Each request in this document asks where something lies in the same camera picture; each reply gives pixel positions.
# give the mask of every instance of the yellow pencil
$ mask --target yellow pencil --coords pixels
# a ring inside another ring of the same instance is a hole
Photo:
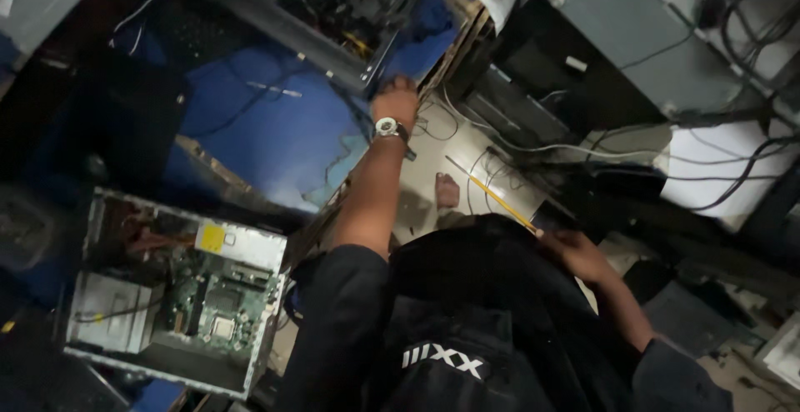
[[[525,228],[528,228],[528,229],[530,230],[530,232],[531,232],[531,233],[534,233],[534,235],[535,235],[536,237],[541,237],[542,235],[544,235],[544,233],[545,233],[544,231],[540,230],[539,228],[537,228],[536,226],[534,226],[534,225],[532,225],[530,222],[528,222],[528,221],[525,219],[525,217],[523,217],[523,216],[522,216],[522,215],[521,215],[519,212],[517,212],[516,210],[514,210],[514,208],[512,208],[511,206],[509,206],[509,205],[508,205],[508,203],[504,202],[502,198],[500,198],[499,196],[497,196],[497,195],[495,194],[495,192],[492,192],[491,190],[489,190],[489,187],[486,187],[486,186],[483,184],[483,182],[480,182],[480,181],[478,181],[478,179],[477,179],[476,177],[472,176],[472,175],[471,175],[469,172],[467,172],[467,171],[466,171],[466,170],[465,170],[465,169],[464,169],[464,168],[463,168],[461,165],[457,164],[457,163],[456,163],[456,162],[455,162],[453,159],[451,159],[451,158],[450,158],[450,156],[445,156],[445,157],[447,158],[447,160],[448,160],[448,161],[452,162],[452,164],[453,164],[453,165],[455,165],[455,166],[456,166],[456,167],[457,167],[459,170],[461,170],[461,171],[462,171],[462,172],[463,172],[463,173],[464,173],[466,176],[469,176],[469,177],[470,177],[470,180],[471,180],[472,182],[475,182],[475,185],[477,185],[478,187],[480,187],[480,188],[481,188],[481,190],[483,190],[484,192],[488,193],[490,197],[494,198],[494,199],[495,199],[495,201],[496,201],[497,203],[499,203],[499,204],[500,204],[500,205],[501,205],[501,206],[502,206],[502,207],[503,207],[505,210],[507,210],[507,211],[508,211],[508,212],[509,212],[511,215],[514,215],[514,218],[516,218],[516,219],[517,219],[517,220],[518,220],[520,223],[522,223],[522,225],[523,225],[523,226],[525,226]]]

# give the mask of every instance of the watch face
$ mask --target watch face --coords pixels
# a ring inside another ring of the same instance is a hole
[[[382,118],[375,123],[375,131],[378,135],[389,136],[397,133],[398,123],[394,118]]]

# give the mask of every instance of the hand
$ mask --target hand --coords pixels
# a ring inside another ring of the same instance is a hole
[[[589,284],[619,279],[605,256],[584,234],[560,230],[545,233],[539,242],[559,256],[573,276]]]
[[[411,132],[418,108],[419,98],[414,81],[398,75],[387,82],[372,100],[372,119],[377,123],[382,118],[392,117]]]

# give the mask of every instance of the white logo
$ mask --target white logo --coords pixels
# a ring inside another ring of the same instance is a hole
[[[478,374],[478,371],[475,370],[478,366],[482,366],[483,362],[475,359],[473,361],[470,360],[464,353],[461,353],[456,350],[445,350],[441,345],[438,343],[426,343],[425,345],[418,346],[413,350],[407,350],[405,353],[402,354],[402,367],[405,368],[409,365],[414,365],[415,363],[428,358],[428,353],[430,351],[430,347],[433,346],[434,350],[436,350],[436,354],[430,356],[430,360],[432,361],[445,361],[445,363],[449,366],[454,367],[455,369],[461,371],[469,370],[470,373],[477,377],[478,379],[481,378],[481,375]],[[455,362],[451,357],[459,356],[461,358],[461,365],[456,366]]]

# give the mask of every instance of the sleeve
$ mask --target sleeve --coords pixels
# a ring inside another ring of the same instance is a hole
[[[705,369],[653,339],[633,377],[634,412],[732,412],[733,398]]]
[[[389,267],[360,245],[335,248],[310,284],[278,410],[357,410],[382,335]]]

